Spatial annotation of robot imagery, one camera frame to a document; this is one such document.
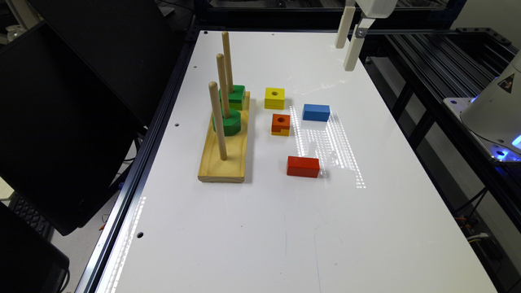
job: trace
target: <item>red block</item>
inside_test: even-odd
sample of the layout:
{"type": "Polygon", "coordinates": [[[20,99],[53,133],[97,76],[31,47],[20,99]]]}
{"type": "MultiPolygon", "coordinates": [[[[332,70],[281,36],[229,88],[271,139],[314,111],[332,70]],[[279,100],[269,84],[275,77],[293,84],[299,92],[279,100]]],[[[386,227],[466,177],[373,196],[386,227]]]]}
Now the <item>red block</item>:
{"type": "Polygon", "coordinates": [[[303,157],[287,157],[287,175],[300,177],[318,177],[320,165],[318,159],[303,157]]]}

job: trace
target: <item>block with hole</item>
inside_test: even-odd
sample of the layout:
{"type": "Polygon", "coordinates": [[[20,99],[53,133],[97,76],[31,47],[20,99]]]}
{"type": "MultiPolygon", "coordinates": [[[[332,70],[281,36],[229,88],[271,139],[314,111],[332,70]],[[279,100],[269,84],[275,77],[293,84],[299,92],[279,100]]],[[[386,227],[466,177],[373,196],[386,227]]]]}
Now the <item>block with hole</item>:
{"type": "Polygon", "coordinates": [[[266,88],[264,108],[284,110],[285,99],[286,94],[284,89],[266,88]]]}
{"type": "Polygon", "coordinates": [[[305,104],[302,112],[302,120],[327,122],[330,113],[331,111],[328,105],[305,104]]]}
{"type": "Polygon", "coordinates": [[[230,103],[230,108],[239,111],[243,110],[244,93],[246,93],[246,86],[234,85],[234,92],[228,93],[228,101],[230,103]]]}
{"type": "MultiPolygon", "coordinates": [[[[215,120],[212,118],[213,131],[215,131],[215,120]]],[[[222,124],[225,129],[225,136],[232,136],[241,131],[241,113],[235,109],[230,109],[230,118],[222,116],[222,124]]]]}
{"type": "Polygon", "coordinates": [[[316,178],[320,173],[320,164],[316,158],[287,157],[287,175],[316,178]]]}
{"type": "Polygon", "coordinates": [[[289,115],[274,114],[271,120],[271,134],[273,135],[290,135],[290,119],[289,115]]]}

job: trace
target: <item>keyboard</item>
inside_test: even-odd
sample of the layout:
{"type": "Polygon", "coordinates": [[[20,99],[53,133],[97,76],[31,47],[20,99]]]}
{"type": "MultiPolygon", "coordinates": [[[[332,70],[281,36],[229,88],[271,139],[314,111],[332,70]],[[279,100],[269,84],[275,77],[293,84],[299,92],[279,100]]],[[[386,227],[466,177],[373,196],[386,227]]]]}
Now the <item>keyboard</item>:
{"type": "Polygon", "coordinates": [[[43,238],[49,240],[50,231],[52,229],[50,223],[16,192],[13,192],[11,196],[9,209],[33,227],[43,238]]]}

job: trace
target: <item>green block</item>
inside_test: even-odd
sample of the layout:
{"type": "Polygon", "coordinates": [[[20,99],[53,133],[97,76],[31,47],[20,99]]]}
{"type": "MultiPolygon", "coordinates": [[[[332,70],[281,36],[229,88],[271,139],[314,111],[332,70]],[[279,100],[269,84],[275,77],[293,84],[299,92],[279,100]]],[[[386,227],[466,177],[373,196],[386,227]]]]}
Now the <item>green block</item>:
{"type": "Polygon", "coordinates": [[[230,108],[233,108],[235,110],[243,110],[245,94],[246,86],[234,85],[234,93],[228,93],[228,103],[230,103],[230,108]]]}
{"type": "MultiPolygon", "coordinates": [[[[215,131],[215,121],[212,118],[213,131],[215,131]]],[[[230,118],[222,117],[222,124],[225,128],[225,136],[232,136],[241,131],[241,113],[233,108],[230,109],[230,118]]]]}

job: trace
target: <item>wooden base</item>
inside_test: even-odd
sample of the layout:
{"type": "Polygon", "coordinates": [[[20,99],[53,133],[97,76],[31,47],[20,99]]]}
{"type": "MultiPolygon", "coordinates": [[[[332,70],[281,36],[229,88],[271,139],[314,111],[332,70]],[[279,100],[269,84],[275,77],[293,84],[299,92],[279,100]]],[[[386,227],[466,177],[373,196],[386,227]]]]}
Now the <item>wooden base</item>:
{"type": "Polygon", "coordinates": [[[246,168],[247,121],[250,113],[250,92],[244,95],[241,112],[241,131],[226,140],[227,160],[221,160],[212,117],[206,134],[203,157],[197,178],[202,182],[242,183],[246,168]]]}

